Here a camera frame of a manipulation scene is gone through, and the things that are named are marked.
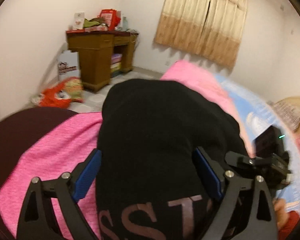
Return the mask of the person right hand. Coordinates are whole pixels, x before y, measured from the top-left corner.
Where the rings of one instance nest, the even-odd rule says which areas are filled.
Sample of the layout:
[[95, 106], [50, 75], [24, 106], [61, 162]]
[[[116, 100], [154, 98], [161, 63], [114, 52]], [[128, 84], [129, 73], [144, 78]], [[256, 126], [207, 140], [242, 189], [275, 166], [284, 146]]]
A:
[[286, 211], [286, 201], [282, 198], [273, 200], [274, 211], [278, 230], [281, 230], [289, 220], [289, 214]]

